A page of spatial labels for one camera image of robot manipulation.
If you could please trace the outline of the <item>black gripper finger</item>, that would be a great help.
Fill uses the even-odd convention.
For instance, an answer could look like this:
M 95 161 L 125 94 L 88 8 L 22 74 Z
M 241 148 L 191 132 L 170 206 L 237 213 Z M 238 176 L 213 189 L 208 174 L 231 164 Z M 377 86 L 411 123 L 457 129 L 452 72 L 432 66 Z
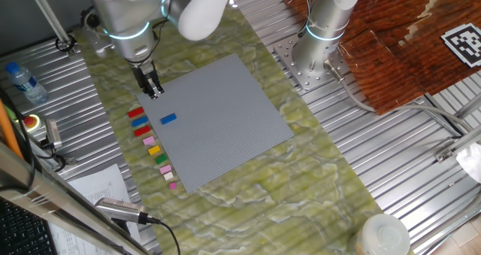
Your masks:
M 155 92 L 153 91 L 153 88 L 150 86 L 150 83 L 148 80 L 143 77 L 139 81 L 139 87 L 142 89 L 143 93 L 148 95 L 151 99 L 155 98 Z
M 153 95 L 159 96 L 160 94 L 163 94 L 164 89 L 162 88 L 160 82 L 159 82 L 159 77 L 157 74 L 150 73 L 149 78 L 148 78 L 148 83 L 150 87 L 152 88 Z

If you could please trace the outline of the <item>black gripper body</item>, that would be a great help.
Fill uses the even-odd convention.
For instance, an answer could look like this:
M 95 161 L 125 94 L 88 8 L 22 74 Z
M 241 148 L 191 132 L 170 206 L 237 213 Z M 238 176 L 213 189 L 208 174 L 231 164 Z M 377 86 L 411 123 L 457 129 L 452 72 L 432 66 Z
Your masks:
M 156 67 L 151 59 L 144 63 L 133 65 L 132 71 L 139 86 L 146 86 L 149 83 L 149 79 L 153 83 L 158 81 Z

